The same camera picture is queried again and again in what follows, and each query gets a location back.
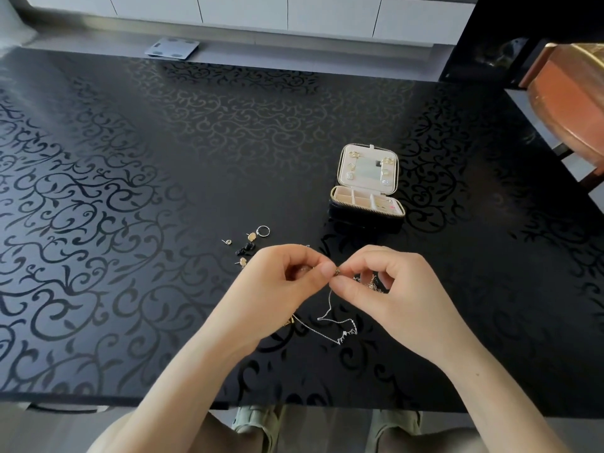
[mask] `jewelry box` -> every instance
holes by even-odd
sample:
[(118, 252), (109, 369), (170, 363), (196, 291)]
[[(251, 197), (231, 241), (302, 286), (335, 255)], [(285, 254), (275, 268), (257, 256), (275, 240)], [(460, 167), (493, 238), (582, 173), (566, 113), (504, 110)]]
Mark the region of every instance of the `jewelry box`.
[(377, 146), (347, 144), (338, 165), (338, 185), (330, 194), (329, 216), (360, 227), (396, 233), (405, 209), (390, 194), (399, 183), (399, 158)]

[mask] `black tablecloth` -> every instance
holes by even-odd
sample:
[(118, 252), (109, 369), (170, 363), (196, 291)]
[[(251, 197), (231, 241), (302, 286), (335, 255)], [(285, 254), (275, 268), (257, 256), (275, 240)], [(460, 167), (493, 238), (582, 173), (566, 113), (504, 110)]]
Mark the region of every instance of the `black tablecloth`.
[[(604, 416), (604, 217), (501, 89), (19, 50), (0, 105), (0, 397), (136, 404), (267, 225), (260, 247), (336, 263), (423, 254), (545, 414)], [(399, 155), (399, 234), (328, 219), (347, 143)], [(339, 336), (326, 305), (298, 313)], [(359, 335), (283, 327), (217, 406), (464, 410), (367, 315), (333, 314)]]

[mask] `jewelry case lid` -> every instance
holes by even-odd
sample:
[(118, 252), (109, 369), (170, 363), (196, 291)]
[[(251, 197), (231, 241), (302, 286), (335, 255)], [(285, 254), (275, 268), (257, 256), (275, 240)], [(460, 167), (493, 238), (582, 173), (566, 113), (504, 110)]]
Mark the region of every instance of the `jewelry case lid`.
[(393, 194), (399, 184), (399, 158), (373, 144), (347, 144), (340, 156), (338, 183), (387, 196)]

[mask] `white cabinet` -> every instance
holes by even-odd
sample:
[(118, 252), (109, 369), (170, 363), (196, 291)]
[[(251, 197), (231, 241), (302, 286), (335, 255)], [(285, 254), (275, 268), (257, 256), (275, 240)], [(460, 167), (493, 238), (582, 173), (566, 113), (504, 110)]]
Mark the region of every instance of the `white cabinet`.
[(288, 0), (199, 0), (204, 24), (288, 29)]
[(115, 17), (111, 0), (27, 0), (35, 8)]
[(456, 45), (474, 9), (470, 3), (382, 0), (373, 37)]
[(380, 0), (289, 0), (288, 30), (371, 38)]
[(118, 17), (201, 24), (197, 0), (111, 0)]

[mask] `silver ring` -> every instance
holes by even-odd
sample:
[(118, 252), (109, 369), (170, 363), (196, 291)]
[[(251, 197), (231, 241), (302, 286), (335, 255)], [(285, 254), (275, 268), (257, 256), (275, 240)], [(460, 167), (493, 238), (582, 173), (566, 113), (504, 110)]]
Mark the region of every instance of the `silver ring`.
[[(262, 228), (265, 228), (265, 229), (268, 231), (268, 232), (266, 233), (266, 235), (262, 235), (262, 234), (260, 233), (260, 229), (262, 229)], [(269, 235), (271, 235), (271, 230), (269, 229), (269, 227), (268, 227), (268, 226), (260, 226), (260, 227), (258, 227), (258, 228), (256, 229), (256, 235), (258, 235), (259, 237), (262, 237), (262, 238), (264, 238), (264, 237), (268, 237)]]

